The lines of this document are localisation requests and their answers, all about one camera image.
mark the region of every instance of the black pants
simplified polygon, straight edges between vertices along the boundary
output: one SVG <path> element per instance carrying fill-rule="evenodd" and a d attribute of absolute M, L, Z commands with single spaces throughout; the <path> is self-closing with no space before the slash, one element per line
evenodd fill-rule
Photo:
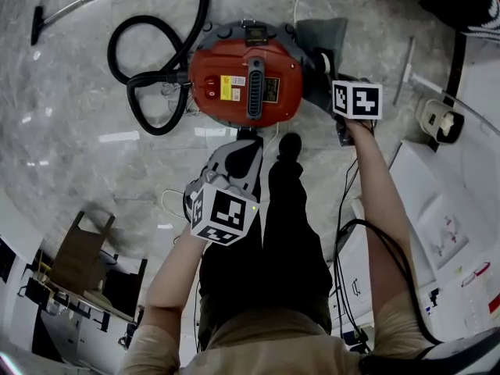
<path fill-rule="evenodd" d="M 269 174 L 270 206 L 264 242 L 257 216 L 247 236 L 230 246 L 210 245 L 200 268 L 202 317 L 199 340 L 206 348 L 215 329 L 247 309 L 284 307 L 309 316 L 328 334 L 332 278 L 320 237 L 305 214 L 307 195 L 297 162 L 278 161 Z M 260 200 L 260 184 L 254 195 Z"/>

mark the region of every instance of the vacuum hose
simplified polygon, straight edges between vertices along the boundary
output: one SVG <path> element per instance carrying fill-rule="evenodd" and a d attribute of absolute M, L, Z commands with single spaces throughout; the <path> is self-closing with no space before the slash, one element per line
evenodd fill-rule
<path fill-rule="evenodd" d="M 186 41 L 182 41 L 177 36 L 175 30 L 172 29 L 167 23 L 155 18 L 154 16 L 134 16 L 128 20 L 121 23 L 113 32 L 108 45 L 108 64 L 112 75 L 120 83 L 127 86 L 127 97 L 130 107 L 132 108 L 132 113 L 135 119 L 140 123 L 143 129 L 149 134 L 160 136 L 169 133 L 180 121 L 180 118 L 184 114 L 186 109 L 186 104 L 188 103 L 189 88 L 186 85 L 188 82 L 188 52 L 191 46 L 195 43 L 196 38 L 200 34 L 203 28 L 203 24 L 206 21 L 206 17 L 209 11 L 210 0 L 199 0 L 198 13 L 196 14 L 195 24 L 193 25 L 191 32 L 186 38 Z M 139 73 L 132 78 L 124 75 L 118 68 L 118 62 L 116 60 L 116 45 L 120 39 L 121 34 L 128 28 L 138 23 L 148 23 L 154 27 L 160 29 L 172 42 L 173 47 L 176 50 L 175 55 L 169 60 L 169 62 L 159 71 L 150 71 Z M 174 68 L 180 64 L 180 69 L 175 70 Z M 138 98 L 135 94 L 135 88 L 144 88 L 146 86 L 152 85 L 156 82 L 167 82 L 170 84 L 178 83 L 181 84 L 179 101 L 172 118 L 163 125 L 162 127 L 152 126 L 145 118 L 144 113 L 139 105 Z"/>

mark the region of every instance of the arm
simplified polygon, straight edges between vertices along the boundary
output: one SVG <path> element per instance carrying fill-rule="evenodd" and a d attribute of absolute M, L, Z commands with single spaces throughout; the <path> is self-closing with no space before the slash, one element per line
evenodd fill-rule
<path fill-rule="evenodd" d="M 405 207 L 377 142 L 359 123 L 349 121 L 348 127 L 354 138 L 358 156 L 365 218 L 398 242 L 410 265 L 413 266 Z M 366 229 L 366 236 L 373 314 L 377 318 L 377 314 L 386 303 L 408 290 L 408 284 L 379 237 L 369 229 Z"/>
<path fill-rule="evenodd" d="M 180 318 L 207 242 L 191 236 L 189 224 L 166 257 L 146 295 L 141 325 L 155 325 L 179 345 Z"/>

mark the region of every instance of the white cube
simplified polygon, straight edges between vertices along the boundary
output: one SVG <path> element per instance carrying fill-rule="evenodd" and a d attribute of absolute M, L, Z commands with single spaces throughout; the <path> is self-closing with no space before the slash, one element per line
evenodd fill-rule
<path fill-rule="evenodd" d="M 382 119 L 382 85 L 334 80 L 333 110 L 352 120 Z"/>
<path fill-rule="evenodd" d="M 242 239 L 259 212 L 259 203 L 211 184 L 204 184 L 193 201 L 191 234 L 232 245 Z"/>

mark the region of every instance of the gray floor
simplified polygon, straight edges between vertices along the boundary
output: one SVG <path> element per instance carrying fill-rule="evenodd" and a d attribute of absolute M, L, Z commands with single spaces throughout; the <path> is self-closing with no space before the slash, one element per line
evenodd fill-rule
<path fill-rule="evenodd" d="M 116 216 L 111 251 L 130 257 L 153 254 L 149 275 L 162 253 L 152 248 L 157 226 L 183 220 L 164 212 L 159 203 L 167 188 L 183 191 L 209 153 L 233 136 L 210 118 L 184 116 L 163 137 L 146 134 L 135 122 L 125 87 L 109 72 L 106 48 L 113 30 L 129 16 L 149 13 L 164 19 L 183 37 L 195 18 L 198 0 L 98 0 L 77 10 L 41 34 L 30 47 L 35 5 L 52 13 L 72 0 L 0 0 L 0 174 L 21 212 L 45 232 L 43 247 L 57 252 L 77 212 Z M 269 23 L 292 21 L 295 0 L 212 0 L 215 23 L 255 18 Z M 409 36 L 417 37 L 415 67 L 446 85 L 453 32 L 424 12 L 417 0 L 300 0 L 298 19 L 346 16 L 349 19 L 341 72 L 384 85 L 384 120 L 377 140 L 388 161 L 403 137 L 421 138 L 413 119 L 418 91 L 405 88 L 398 108 L 391 105 Z M 172 53 L 168 41 L 148 26 L 130 30 L 119 46 L 119 59 L 129 74 L 158 69 Z M 141 91 L 152 120 L 164 119 L 168 101 L 161 85 Z M 334 122 L 318 108 L 303 103 L 280 133 L 303 137 L 300 158 L 308 192 L 309 220 L 331 254 L 345 171 L 351 148 L 341 148 Z M 137 140 L 100 143 L 99 136 L 137 131 Z M 275 129 L 262 133 L 269 141 Z M 269 201 L 266 175 L 277 153 L 270 146 L 262 170 L 264 216 Z M 354 193 L 359 190 L 356 185 Z M 168 194 L 166 204 L 181 213 L 180 199 Z"/>

